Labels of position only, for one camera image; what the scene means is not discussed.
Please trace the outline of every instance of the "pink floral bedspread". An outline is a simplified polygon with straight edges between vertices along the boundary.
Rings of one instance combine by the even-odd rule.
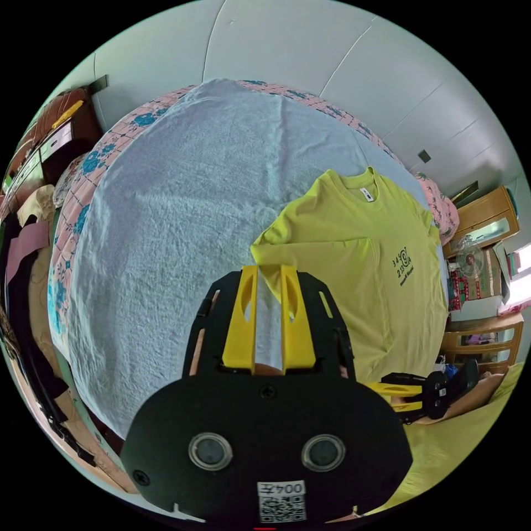
[[[324,112],[359,131],[382,148],[398,164],[402,162],[364,123],[353,115],[320,98],[282,85],[263,81],[239,81],[251,90],[278,94]],[[179,98],[194,88],[191,85],[151,100],[124,116],[103,135],[94,149],[79,165],[61,211],[54,239],[54,248],[48,280],[48,316],[55,346],[68,357],[67,312],[70,302],[70,281],[75,263],[76,247],[90,208],[92,196],[107,169],[120,153],[142,131],[162,116]],[[419,179],[428,205],[439,228],[441,243],[451,240],[457,230],[459,217],[453,203],[440,192],[437,185],[425,175],[415,174]]]

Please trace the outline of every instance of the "printed text on t-shirt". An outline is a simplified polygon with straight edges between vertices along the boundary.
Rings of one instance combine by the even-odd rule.
[[[413,272],[413,265],[411,258],[408,255],[408,250],[404,247],[393,259],[393,267],[397,272],[397,277],[400,279],[400,285],[404,285],[406,279]]]

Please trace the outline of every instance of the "qr code label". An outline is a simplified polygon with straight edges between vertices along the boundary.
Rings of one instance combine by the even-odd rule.
[[[262,523],[306,520],[304,481],[258,483],[258,502]]]
[[[259,497],[262,523],[300,522],[306,520],[304,496]]]

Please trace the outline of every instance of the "screw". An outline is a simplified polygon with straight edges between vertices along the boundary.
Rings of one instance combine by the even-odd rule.
[[[273,386],[266,384],[260,389],[260,396],[266,400],[271,400],[277,396],[277,390]]]
[[[133,479],[141,487],[147,487],[150,484],[150,480],[149,480],[148,475],[145,472],[142,472],[142,470],[134,470],[133,471]]]

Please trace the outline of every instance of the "wooden dresser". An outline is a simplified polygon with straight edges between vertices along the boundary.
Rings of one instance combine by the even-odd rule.
[[[502,373],[516,362],[523,324],[520,313],[452,322],[446,327],[441,353],[446,363],[458,367],[473,356],[480,374]]]
[[[445,258],[457,255],[459,242],[465,236],[470,236],[480,247],[488,247],[520,230],[505,186],[500,186],[457,211],[459,227],[451,241],[442,248]]]
[[[79,155],[89,152],[101,138],[101,126],[92,103],[53,129],[24,162],[6,192],[2,213],[16,212],[34,190],[55,185],[67,166]]]

